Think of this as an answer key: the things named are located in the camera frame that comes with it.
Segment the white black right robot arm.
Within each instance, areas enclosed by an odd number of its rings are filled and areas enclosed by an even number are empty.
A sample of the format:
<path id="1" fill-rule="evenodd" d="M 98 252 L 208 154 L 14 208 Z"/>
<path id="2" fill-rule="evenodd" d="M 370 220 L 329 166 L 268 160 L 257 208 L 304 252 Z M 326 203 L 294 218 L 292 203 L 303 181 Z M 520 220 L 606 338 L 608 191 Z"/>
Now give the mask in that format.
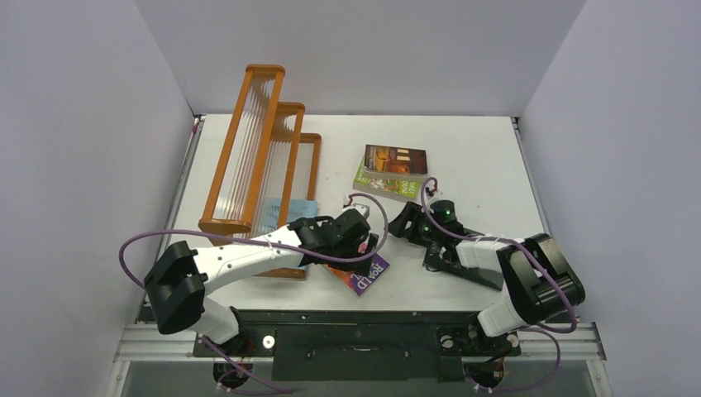
<path id="1" fill-rule="evenodd" d="M 466 331 L 475 352 L 489 352 L 500 337 L 561 313 L 574 323 L 574 308 L 585 300 L 583 284 L 548 234 L 516 240 L 488 236 L 464 227 L 450 200 L 427 208 L 408 202 L 388 231 L 424 247 L 426 268 L 503 292 Z"/>

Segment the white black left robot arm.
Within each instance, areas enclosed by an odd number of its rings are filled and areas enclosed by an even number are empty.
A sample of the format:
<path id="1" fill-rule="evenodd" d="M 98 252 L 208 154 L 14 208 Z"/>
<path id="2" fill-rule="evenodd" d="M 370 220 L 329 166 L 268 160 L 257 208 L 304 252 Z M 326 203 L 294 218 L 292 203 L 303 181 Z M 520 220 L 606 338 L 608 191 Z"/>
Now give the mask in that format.
<path id="1" fill-rule="evenodd" d="M 157 328 L 164 335 L 191 330 L 208 337 L 225 355 L 246 347 L 246 332 L 236 310 L 210 299 L 214 291 L 239 280 L 277 269 L 311 264 L 366 272 L 378 237 L 367 221 L 370 210 L 352 204 L 336 218 L 300 218 L 244 244 L 192 248 L 170 245 L 144 278 Z"/>

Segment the light blue hardcover book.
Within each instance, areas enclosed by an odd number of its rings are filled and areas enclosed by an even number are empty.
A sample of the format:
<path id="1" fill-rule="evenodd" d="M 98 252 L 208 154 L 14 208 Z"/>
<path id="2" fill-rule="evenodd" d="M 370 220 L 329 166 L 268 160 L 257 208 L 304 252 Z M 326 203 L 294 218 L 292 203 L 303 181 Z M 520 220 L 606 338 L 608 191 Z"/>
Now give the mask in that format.
<path id="1" fill-rule="evenodd" d="M 279 214 L 282 206 L 280 198 L 267 198 L 264 201 L 261 218 L 261 234 L 270 233 L 279 228 Z M 314 200 L 291 198 L 285 223 L 299 218 L 314 218 L 317 216 L 317 202 Z M 287 267 L 262 273 L 261 276 L 291 279 L 305 279 L 306 267 Z"/>

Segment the orange wooden file rack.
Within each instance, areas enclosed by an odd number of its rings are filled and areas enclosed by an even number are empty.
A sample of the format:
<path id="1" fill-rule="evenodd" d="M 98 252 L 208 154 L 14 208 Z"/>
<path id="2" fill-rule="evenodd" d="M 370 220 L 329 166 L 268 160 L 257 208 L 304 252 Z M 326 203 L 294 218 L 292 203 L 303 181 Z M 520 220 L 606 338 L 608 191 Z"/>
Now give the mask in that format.
<path id="1" fill-rule="evenodd" d="M 285 68 L 247 65 L 198 227 L 214 246 L 261 236 L 264 201 L 315 200 L 322 137 L 303 131 L 305 107 L 280 98 Z"/>

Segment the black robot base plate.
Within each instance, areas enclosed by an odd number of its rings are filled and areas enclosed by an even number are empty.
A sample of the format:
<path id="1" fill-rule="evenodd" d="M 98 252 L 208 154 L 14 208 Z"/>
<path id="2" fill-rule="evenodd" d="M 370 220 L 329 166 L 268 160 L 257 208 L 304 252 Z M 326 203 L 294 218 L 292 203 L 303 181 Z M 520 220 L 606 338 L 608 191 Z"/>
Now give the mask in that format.
<path id="1" fill-rule="evenodd" d="M 292 311 L 242 309 L 242 332 L 218 345 L 191 331 L 163 335 L 155 318 L 129 327 L 118 356 L 138 361 L 210 361 L 216 374 L 233 361 L 269 364 L 284 381 L 395 381 L 471 378 L 494 382 L 505 358 L 564 356 L 554 336 L 521 329 L 479 340 L 474 312 Z"/>

